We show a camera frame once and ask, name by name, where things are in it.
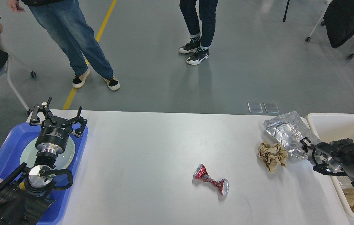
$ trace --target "tripod leg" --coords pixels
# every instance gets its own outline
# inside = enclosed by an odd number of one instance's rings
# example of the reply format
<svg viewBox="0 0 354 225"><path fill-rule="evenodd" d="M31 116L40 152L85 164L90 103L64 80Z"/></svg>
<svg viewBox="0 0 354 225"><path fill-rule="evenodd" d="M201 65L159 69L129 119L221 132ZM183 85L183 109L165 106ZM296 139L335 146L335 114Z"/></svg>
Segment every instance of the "tripod leg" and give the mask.
<svg viewBox="0 0 354 225"><path fill-rule="evenodd" d="M288 11L288 5L289 5L289 4L290 4L290 0L287 0L286 12L284 13L283 22L285 22L286 19L287 19L287 11Z"/></svg>

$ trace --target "sock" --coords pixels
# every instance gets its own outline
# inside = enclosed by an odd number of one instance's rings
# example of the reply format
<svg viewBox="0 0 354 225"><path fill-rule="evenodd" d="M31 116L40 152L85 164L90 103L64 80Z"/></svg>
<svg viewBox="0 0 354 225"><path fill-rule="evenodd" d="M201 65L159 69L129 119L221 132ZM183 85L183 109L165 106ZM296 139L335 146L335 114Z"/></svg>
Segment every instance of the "sock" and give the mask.
<svg viewBox="0 0 354 225"><path fill-rule="evenodd" d="M198 42L201 40L201 37L194 37L194 38L191 38L191 40L195 43L195 42Z"/></svg>
<svg viewBox="0 0 354 225"><path fill-rule="evenodd" d="M209 47L203 47L202 45L199 45L198 49L203 51L203 52L207 52Z"/></svg>

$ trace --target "sneaker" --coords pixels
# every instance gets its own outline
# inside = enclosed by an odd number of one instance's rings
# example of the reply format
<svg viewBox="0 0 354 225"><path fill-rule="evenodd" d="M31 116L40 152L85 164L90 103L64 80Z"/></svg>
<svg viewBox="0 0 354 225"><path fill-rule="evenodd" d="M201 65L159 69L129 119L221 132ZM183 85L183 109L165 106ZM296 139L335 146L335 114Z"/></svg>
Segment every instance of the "sneaker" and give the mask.
<svg viewBox="0 0 354 225"><path fill-rule="evenodd" d="M110 79L103 78L104 81L107 83L107 87L112 90L112 91L117 91L120 89L120 83L119 81L113 76Z"/></svg>
<svg viewBox="0 0 354 225"><path fill-rule="evenodd" d="M87 71L81 75L76 75L73 79L73 88L81 88L85 84L85 79L91 74L89 68Z"/></svg>
<svg viewBox="0 0 354 225"><path fill-rule="evenodd" d="M181 46L178 51L181 54L188 54L191 52L195 52L197 50L197 47L200 46L200 42L194 42L193 40L191 40L188 44Z"/></svg>
<svg viewBox="0 0 354 225"><path fill-rule="evenodd" d="M202 50L201 48L197 48L195 53L188 57L187 63L190 65L198 65L202 60L209 58L209 50Z"/></svg>

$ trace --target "black jacket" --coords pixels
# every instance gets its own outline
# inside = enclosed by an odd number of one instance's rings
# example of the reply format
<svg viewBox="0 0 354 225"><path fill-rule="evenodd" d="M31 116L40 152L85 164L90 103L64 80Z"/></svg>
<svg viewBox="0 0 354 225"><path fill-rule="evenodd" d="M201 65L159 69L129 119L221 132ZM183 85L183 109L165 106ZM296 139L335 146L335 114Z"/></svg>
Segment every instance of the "black jacket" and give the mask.
<svg viewBox="0 0 354 225"><path fill-rule="evenodd" d="M44 6L47 4L60 2L63 0L21 0L27 6Z"/></svg>
<svg viewBox="0 0 354 225"><path fill-rule="evenodd" d="M354 0L333 0L323 19L331 47L340 47L354 35Z"/></svg>

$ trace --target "blue jeans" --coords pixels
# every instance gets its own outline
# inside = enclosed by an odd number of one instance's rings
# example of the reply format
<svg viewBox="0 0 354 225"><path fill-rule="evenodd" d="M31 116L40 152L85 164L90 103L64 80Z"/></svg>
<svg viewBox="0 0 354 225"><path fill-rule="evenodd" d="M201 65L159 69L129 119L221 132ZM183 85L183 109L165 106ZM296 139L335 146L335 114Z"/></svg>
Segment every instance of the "blue jeans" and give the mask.
<svg viewBox="0 0 354 225"><path fill-rule="evenodd" d="M113 69L95 40L93 29L85 21L77 0L29 8L38 23L66 54L76 75L88 69L84 54L99 75L106 79L113 77Z"/></svg>
<svg viewBox="0 0 354 225"><path fill-rule="evenodd" d="M219 0L199 0L200 19L202 21L201 46L209 47L216 28L216 7ZM195 5L197 0L180 0L180 9L191 37L201 32Z"/></svg>

